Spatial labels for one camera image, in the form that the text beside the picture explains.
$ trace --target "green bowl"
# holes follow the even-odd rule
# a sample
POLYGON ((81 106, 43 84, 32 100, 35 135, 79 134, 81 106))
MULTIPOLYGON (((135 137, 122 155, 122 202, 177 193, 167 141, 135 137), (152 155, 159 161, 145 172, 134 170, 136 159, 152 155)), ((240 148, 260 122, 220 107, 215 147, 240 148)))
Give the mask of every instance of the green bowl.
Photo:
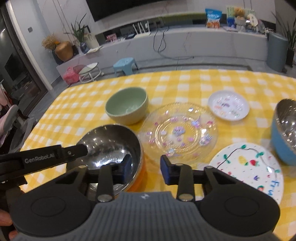
POLYGON ((117 123, 134 124, 146 115, 148 95, 140 87, 129 87, 112 95, 105 105, 107 115, 117 123))

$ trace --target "screw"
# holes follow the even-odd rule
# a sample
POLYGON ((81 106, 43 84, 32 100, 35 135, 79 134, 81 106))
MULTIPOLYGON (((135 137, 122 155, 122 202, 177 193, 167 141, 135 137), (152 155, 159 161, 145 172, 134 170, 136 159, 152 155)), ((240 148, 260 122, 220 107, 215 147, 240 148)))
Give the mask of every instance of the screw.
POLYGON ((97 197, 99 202, 109 202, 112 200, 112 197, 108 194, 102 194, 97 197))
POLYGON ((193 196, 191 194, 184 193, 179 196, 179 199, 183 202, 189 202, 193 199, 193 196))

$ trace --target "snack bag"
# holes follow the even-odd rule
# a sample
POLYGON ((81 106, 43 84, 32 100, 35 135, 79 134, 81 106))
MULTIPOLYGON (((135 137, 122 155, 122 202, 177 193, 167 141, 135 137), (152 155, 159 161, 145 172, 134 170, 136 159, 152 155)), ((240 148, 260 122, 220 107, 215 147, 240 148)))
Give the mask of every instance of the snack bag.
POLYGON ((208 28, 219 28, 222 12, 219 10, 209 9, 209 8, 206 8, 205 12, 207 14, 207 27, 208 28))

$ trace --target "tablecloth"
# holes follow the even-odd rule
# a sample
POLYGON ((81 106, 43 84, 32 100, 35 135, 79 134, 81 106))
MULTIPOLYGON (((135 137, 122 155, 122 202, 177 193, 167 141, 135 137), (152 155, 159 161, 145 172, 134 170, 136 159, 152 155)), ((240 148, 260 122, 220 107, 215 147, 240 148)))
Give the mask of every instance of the tablecloth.
MULTIPOLYGON (((245 119, 237 122, 216 119, 218 141, 204 163, 209 163, 219 150, 234 142, 253 142, 270 148, 270 125, 276 103, 283 98, 296 98, 296 79, 261 72, 194 69, 112 78, 64 90, 32 130, 22 150, 75 145, 91 129, 113 123, 104 111, 105 102, 112 94, 129 86, 146 89, 148 112, 171 102, 194 102, 207 108, 209 96, 221 89, 235 91, 246 98, 250 112, 245 119)), ((138 132, 141 124, 142 121, 129 127, 138 132)), ((147 156, 145 159, 147 173, 138 191, 170 190, 176 195, 175 186, 164 184, 159 165, 147 156)), ((274 233, 288 240, 296 233, 296 169, 279 162, 285 183, 281 216, 274 233)), ((28 184, 22 189, 29 191, 64 172, 65 164, 30 174, 26 176, 28 184)), ((202 198, 198 185, 195 191, 196 198, 202 198)))

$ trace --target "potted plant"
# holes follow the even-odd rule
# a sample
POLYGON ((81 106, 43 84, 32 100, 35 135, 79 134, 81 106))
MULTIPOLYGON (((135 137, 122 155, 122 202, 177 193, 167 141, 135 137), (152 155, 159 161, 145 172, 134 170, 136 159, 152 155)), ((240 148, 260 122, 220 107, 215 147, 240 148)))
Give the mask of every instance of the potted plant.
POLYGON ((79 23, 77 22, 77 17, 76 17, 74 26, 71 23, 73 33, 66 33, 66 34, 72 34, 75 38, 77 38, 77 40, 80 42, 80 49, 83 53, 87 53, 89 51, 89 48, 87 47, 84 41, 84 29, 86 28, 86 26, 83 25, 81 27, 81 22, 85 16, 86 14, 82 17, 79 23))
POLYGON ((55 49, 57 47, 57 45, 60 44, 60 41, 57 39, 57 37, 52 34, 52 35, 49 35, 47 36, 43 41, 42 41, 42 46, 45 48, 45 49, 48 49, 51 51, 52 53, 52 56, 55 60, 55 62, 60 65, 63 63, 62 60, 59 59, 59 57, 55 54, 55 49))
POLYGON ((296 43, 296 28, 295 28, 296 17, 295 17, 292 29, 290 29, 288 21, 287 21, 287 27, 286 27, 281 17, 279 18, 276 17, 276 20, 279 23, 280 27, 282 28, 282 33, 288 40, 286 64, 293 67, 293 58, 294 58, 294 50, 295 50, 295 43, 296 43))

